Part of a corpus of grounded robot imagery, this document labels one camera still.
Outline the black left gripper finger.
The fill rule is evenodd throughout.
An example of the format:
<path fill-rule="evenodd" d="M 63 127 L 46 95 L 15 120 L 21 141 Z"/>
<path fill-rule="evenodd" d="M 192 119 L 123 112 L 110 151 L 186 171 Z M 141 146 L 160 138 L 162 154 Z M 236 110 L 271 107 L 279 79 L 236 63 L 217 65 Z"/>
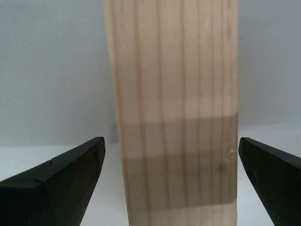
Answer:
<path fill-rule="evenodd" d="M 301 159 L 248 137 L 239 142 L 244 170 L 276 226 L 301 224 Z"/>
<path fill-rule="evenodd" d="M 0 183 L 2 226 L 79 226 L 100 177 L 105 140 L 95 137 Z"/>

